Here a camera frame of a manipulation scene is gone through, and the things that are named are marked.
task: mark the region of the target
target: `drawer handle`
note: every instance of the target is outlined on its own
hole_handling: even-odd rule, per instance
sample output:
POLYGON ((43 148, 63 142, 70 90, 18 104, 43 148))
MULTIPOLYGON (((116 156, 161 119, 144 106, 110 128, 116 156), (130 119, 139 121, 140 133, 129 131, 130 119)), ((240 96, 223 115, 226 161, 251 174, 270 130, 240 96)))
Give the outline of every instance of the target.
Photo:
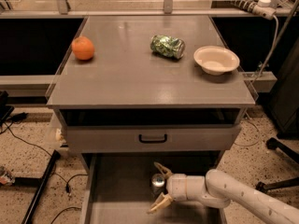
POLYGON ((143 140, 142 134, 139 135, 139 142, 143 144, 158 144, 158 143, 165 143, 167 141, 167 134, 164 135, 164 139, 162 140, 143 140))

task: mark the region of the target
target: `soda can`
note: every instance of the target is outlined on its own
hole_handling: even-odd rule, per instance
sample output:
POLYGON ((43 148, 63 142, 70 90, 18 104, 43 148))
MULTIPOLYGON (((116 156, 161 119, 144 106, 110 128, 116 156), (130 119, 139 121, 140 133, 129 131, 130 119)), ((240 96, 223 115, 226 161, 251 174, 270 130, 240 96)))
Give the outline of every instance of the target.
POLYGON ((151 178, 151 191, 154 196, 159 196, 164 191, 165 178, 162 174, 156 174, 151 178))
POLYGON ((0 183, 4 186, 10 186, 14 182, 15 177, 12 175, 12 173, 4 166, 0 166, 0 183))
POLYGON ((185 42, 169 35, 155 35, 151 39, 150 48, 165 57, 180 59, 185 50, 185 42))

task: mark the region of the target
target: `black pole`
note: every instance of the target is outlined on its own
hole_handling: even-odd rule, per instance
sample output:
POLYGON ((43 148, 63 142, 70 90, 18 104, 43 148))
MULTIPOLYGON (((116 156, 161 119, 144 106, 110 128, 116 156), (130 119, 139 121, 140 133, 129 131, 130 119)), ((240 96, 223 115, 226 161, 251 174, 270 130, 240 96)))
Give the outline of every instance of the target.
POLYGON ((60 154, 59 152, 57 152, 56 150, 53 151, 52 156, 50 157, 50 161, 48 163, 47 169, 45 171, 45 173, 43 174, 42 178, 41 178, 41 182, 40 185, 35 193, 35 196, 33 198, 33 200, 31 201, 27 213, 25 215, 25 218, 22 221, 22 224, 31 224, 32 223, 32 217, 34 216, 35 210, 37 208, 38 202, 40 200, 40 197, 43 193, 44 188, 47 185, 48 179, 50 177, 50 173, 55 165, 55 162, 60 158, 60 154))

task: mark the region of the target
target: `orange ball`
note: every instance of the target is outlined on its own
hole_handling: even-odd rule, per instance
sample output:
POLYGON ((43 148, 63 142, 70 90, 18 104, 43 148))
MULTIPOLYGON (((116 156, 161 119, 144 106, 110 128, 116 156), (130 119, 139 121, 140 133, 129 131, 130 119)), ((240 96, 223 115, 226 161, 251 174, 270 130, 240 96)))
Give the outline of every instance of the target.
POLYGON ((90 60, 94 55, 93 42, 85 36, 77 37, 72 41, 72 50, 79 60, 90 60))

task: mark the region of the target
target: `white robotic arm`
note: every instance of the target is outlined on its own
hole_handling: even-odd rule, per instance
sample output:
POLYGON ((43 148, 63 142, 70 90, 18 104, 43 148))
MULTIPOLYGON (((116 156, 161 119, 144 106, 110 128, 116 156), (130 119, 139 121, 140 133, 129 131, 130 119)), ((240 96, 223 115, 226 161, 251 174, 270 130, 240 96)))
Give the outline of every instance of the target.
POLYGON ((233 200, 265 223, 299 223, 299 210, 297 208, 244 185, 222 171, 210 170, 206 177, 173 175, 160 163, 155 162, 155 166, 167 179, 166 189, 168 193, 166 195, 161 193, 151 206, 149 213, 165 208, 171 202, 197 201, 205 206, 225 208, 233 200))

